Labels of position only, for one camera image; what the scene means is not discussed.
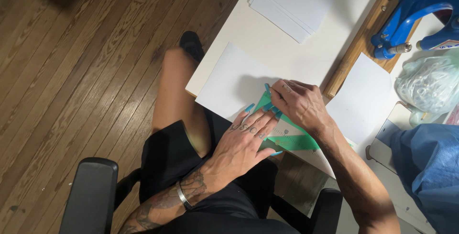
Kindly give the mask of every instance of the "blue hand press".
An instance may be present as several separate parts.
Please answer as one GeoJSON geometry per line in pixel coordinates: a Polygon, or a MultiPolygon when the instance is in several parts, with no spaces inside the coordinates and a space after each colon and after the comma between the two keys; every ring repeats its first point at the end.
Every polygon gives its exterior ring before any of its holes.
{"type": "Polygon", "coordinates": [[[375,46],[375,57],[380,60],[391,59],[398,53],[411,50],[406,43],[415,21],[430,13],[451,9],[448,23],[439,32],[424,37],[416,43],[422,50],[438,50],[459,47],[459,0],[399,0],[399,4],[382,27],[371,37],[375,46]]]}

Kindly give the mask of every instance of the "black shoe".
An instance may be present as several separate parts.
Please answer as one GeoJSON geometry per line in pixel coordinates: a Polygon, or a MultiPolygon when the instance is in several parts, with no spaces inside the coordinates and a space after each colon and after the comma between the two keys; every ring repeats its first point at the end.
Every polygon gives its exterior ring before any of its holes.
{"type": "Polygon", "coordinates": [[[185,51],[198,62],[200,62],[204,57],[204,50],[202,49],[202,44],[199,41],[199,37],[196,32],[184,32],[180,38],[179,46],[182,49],[185,49],[185,51]]]}

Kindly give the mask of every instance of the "person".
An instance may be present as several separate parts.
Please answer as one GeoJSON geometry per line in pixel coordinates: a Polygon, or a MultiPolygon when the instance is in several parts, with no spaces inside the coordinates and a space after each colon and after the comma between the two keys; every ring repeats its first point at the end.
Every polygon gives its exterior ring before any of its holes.
{"type": "Polygon", "coordinates": [[[278,80],[267,86],[271,103],[241,111],[217,142],[209,111],[185,87],[204,56],[196,33],[164,55],[152,118],[142,153],[141,205],[120,234],[298,233],[266,219],[277,168],[258,150],[283,113],[307,131],[330,162],[359,233],[400,233],[389,195],[327,114],[315,85],[278,80]]]}

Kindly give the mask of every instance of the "white table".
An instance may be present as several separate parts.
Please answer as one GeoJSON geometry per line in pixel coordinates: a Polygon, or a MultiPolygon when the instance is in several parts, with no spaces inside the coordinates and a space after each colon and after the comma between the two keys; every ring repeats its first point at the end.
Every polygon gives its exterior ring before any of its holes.
{"type": "MultiPolygon", "coordinates": [[[[251,9],[247,1],[237,2],[188,82],[186,90],[191,94],[198,96],[228,42],[244,50],[249,56],[276,72],[280,77],[315,84],[323,90],[376,0],[335,0],[318,32],[308,37],[302,44],[298,44],[276,25],[251,9]]],[[[422,19],[410,42],[416,43],[425,36],[439,31],[442,27],[441,22],[433,14],[429,14],[422,19]]],[[[413,50],[410,53],[402,54],[391,73],[392,80],[395,81],[395,78],[402,72],[404,61],[427,55],[432,56],[433,53],[413,50]]],[[[379,123],[372,134],[364,142],[354,147],[365,161],[367,161],[365,147],[373,142],[385,119],[399,100],[395,90],[392,90],[386,106],[380,111],[379,123]]],[[[293,151],[292,153],[300,158],[308,156],[305,151],[293,151]]],[[[367,163],[380,179],[385,178],[384,174],[387,170],[385,167],[375,161],[367,161],[367,163]]],[[[404,203],[404,199],[397,197],[401,184],[399,182],[394,184],[391,179],[382,180],[382,182],[396,204],[399,217],[426,233],[431,232],[432,229],[429,230],[428,225],[426,226],[426,223],[422,223],[420,219],[404,215],[403,208],[408,206],[404,203]]]]}

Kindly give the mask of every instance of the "blue cloth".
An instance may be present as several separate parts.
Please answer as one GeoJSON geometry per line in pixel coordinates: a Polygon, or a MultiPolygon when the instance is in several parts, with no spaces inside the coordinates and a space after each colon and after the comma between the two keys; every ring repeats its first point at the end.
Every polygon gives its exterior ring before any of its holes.
{"type": "Polygon", "coordinates": [[[395,169],[439,234],[459,233],[459,125],[422,124],[393,134],[395,169]]]}

